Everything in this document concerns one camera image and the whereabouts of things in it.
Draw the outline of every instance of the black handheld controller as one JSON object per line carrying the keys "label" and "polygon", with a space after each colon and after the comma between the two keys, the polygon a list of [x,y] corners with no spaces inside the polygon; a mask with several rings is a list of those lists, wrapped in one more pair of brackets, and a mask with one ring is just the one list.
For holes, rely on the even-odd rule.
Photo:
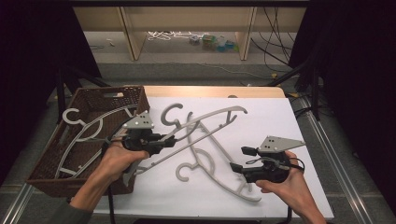
{"label": "black handheld controller", "polygon": [[233,171],[244,175],[248,183],[254,183],[260,179],[269,180],[274,183],[282,183],[288,178],[290,159],[284,151],[277,153],[263,153],[257,148],[242,147],[242,152],[249,156],[260,156],[259,159],[248,161],[247,164],[252,164],[256,161],[262,162],[262,167],[250,168],[244,168],[242,165],[230,162]]}

